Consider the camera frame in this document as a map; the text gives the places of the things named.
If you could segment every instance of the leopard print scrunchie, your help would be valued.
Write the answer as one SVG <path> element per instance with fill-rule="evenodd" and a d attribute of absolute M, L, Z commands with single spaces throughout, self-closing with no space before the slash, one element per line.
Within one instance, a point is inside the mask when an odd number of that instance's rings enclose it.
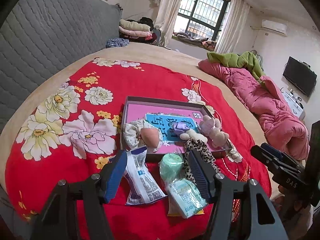
<path fill-rule="evenodd" d="M 193 140 L 189 139 L 184 144 L 184 149 L 186 153 L 183 155 L 183 169 L 185 171 L 184 177 L 190 181 L 192 181 L 196 185 L 195 178 L 192 175 L 189 162 L 188 162 L 188 154 L 191 150 L 197 150 L 200 153 L 201 158 L 212 165 L 212 167 L 216 170 L 216 172 L 220 172 L 219 167 L 214 164 L 216 159 L 212 156 L 210 150 L 208 149 L 207 145 L 201 140 Z"/>

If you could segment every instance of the screw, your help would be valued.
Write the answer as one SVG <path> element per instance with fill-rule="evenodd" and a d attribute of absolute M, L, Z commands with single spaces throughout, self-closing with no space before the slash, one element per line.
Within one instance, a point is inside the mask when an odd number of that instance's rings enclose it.
<path fill-rule="evenodd" d="M 66 180 L 65 179 L 61 179 L 61 180 L 58 181 L 58 185 L 59 186 L 63 186 L 65 184 L 66 184 Z"/>
<path fill-rule="evenodd" d="M 250 179 L 249 182 L 254 186 L 258 185 L 258 181 L 256 179 Z"/>
<path fill-rule="evenodd" d="M 219 172 L 219 173 L 216 174 L 216 178 L 217 179 L 224 179 L 224 175 Z"/>
<path fill-rule="evenodd" d="M 99 173 L 95 173 L 95 174 L 91 175 L 91 179 L 96 180 L 96 179 L 99 179 L 99 178 L 100 178 L 100 174 Z"/>

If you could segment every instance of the air conditioner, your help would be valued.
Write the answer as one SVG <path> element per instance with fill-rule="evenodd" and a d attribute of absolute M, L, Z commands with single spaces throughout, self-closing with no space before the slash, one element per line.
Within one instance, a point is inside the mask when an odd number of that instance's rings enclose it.
<path fill-rule="evenodd" d="M 268 20 L 262 20 L 262 27 L 287 35 L 287 25 Z"/>

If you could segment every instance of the gray quilted headboard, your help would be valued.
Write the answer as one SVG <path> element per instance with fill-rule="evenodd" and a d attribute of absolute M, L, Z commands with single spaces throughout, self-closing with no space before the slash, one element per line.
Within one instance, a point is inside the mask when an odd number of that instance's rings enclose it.
<path fill-rule="evenodd" d="M 119 37 L 121 15 L 102 0 L 20 0 L 0 29 L 0 132 L 44 81 Z"/>

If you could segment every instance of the green blanket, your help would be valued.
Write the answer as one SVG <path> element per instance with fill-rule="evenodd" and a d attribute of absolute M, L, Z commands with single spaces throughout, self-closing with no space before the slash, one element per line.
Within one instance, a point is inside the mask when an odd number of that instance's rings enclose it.
<path fill-rule="evenodd" d="M 208 52 L 207 56 L 210 62 L 218 62 L 225 67 L 245 67 L 259 83 L 262 83 L 260 77 L 265 73 L 262 71 L 258 59 L 251 52 L 246 51 L 241 56 L 235 53 L 218 54 L 216 52 Z"/>

